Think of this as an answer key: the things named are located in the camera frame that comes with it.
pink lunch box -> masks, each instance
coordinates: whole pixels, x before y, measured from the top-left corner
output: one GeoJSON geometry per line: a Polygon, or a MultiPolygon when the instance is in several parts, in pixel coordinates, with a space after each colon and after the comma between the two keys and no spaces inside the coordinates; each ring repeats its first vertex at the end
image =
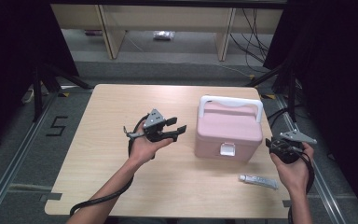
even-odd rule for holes
{"type": "Polygon", "coordinates": [[[197,157],[248,161],[263,140],[263,104],[224,96],[200,98],[195,154],[197,157]]]}

cabinet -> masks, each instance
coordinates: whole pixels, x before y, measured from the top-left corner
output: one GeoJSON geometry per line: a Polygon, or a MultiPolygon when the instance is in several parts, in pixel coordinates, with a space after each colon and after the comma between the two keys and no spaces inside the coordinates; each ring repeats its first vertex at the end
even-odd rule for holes
{"type": "MultiPolygon", "coordinates": [[[[219,61],[224,61],[230,33],[251,33],[253,9],[229,7],[135,7],[51,5],[62,29],[102,30],[111,59],[117,57],[128,30],[215,33],[219,61]]],[[[282,11],[257,9],[257,32],[274,34],[282,11]]]]}

hand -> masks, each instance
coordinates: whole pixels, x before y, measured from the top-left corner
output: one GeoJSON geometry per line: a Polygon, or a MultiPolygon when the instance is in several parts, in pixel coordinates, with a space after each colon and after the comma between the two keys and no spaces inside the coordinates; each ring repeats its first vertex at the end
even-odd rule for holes
{"type": "MultiPolygon", "coordinates": [[[[306,153],[310,157],[310,160],[313,161],[313,148],[307,143],[303,143],[303,146],[305,148],[304,153],[306,153]]],[[[286,164],[274,153],[270,153],[269,155],[277,167],[280,180],[289,193],[306,193],[309,172],[305,162],[298,159],[291,164],[286,164]]]]}
{"type": "MultiPolygon", "coordinates": [[[[137,133],[144,131],[144,124],[145,121],[142,121],[138,126],[137,133]]],[[[135,161],[138,165],[142,165],[150,161],[160,148],[166,147],[172,142],[173,139],[171,138],[162,139],[158,142],[150,142],[145,136],[137,137],[132,144],[130,160],[135,161]]]]}

gray floor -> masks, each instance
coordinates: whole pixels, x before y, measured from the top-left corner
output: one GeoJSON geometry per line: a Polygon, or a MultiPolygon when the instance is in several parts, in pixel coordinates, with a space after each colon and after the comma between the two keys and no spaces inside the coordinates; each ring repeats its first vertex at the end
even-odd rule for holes
{"type": "MultiPolygon", "coordinates": [[[[103,38],[85,36],[80,30],[63,30],[68,46],[76,61],[81,78],[90,84],[140,83],[167,85],[242,86],[251,76],[260,77],[266,69],[230,41],[227,58],[217,60],[213,34],[175,33],[172,41],[154,41],[152,32],[128,32],[117,59],[110,60],[103,38]]],[[[241,35],[234,35],[244,46],[241,35]]],[[[261,35],[263,43],[269,44],[272,36],[261,35]]],[[[250,48],[260,55],[257,48],[250,48]]],[[[62,85],[71,85],[60,80],[62,85]]],[[[273,79],[258,86],[262,94],[272,93],[273,79]]],[[[73,91],[67,97],[54,97],[48,113],[26,153],[25,160],[14,176],[10,188],[0,204],[0,223],[63,223],[67,216],[55,217],[44,213],[46,196],[54,184],[61,164],[76,132],[76,127],[87,106],[91,92],[73,91]],[[65,116],[56,124],[65,126],[60,137],[49,137],[58,130],[50,126],[57,116],[65,116]]],[[[45,102],[53,96],[44,96],[45,102]]],[[[263,99],[267,115],[280,109],[277,100],[263,99]]],[[[0,179],[11,159],[15,156],[22,139],[33,125],[32,102],[25,104],[13,116],[0,134],[0,179]]],[[[315,161],[321,171],[322,181],[331,190],[337,208],[344,221],[329,215],[324,197],[316,185],[309,194],[310,208],[315,223],[358,223],[358,201],[351,187],[334,161],[327,158],[328,147],[320,136],[305,109],[298,109],[297,126],[301,132],[318,140],[315,161]]],[[[274,134],[289,131],[284,116],[272,127],[274,134]]],[[[287,223],[287,220],[236,220],[237,223],[287,223]]]]}

metal rail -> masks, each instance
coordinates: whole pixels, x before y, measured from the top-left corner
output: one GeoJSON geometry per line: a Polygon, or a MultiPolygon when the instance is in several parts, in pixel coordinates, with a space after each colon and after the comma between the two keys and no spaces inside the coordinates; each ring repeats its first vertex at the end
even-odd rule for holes
{"type": "Polygon", "coordinates": [[[12,161],[10,162],[10,165],[5,170],[5,173],[0,179],[0,205],[2,201],[4,200],[7,190],[10,187],[11,182],[13,181],[14,177],[16,176],[17,172],[20,170],[21,165],[23,161],[26,158],[26,155],[46,117],[46,114],[48,113],[48,110],[50,109],[50,106],[54,102],[55,99],[57,99],[58,93],[51,93],[48,96],[48,99],[46,101],[45,109],[43,110],[42,114],[40,115],[39,119],[35,121],[31,128],[29,129],[28,133],[25,135],[24,140],[22,141],[19,149],[17,150],[16,154],[14,155],[12,161]]]}

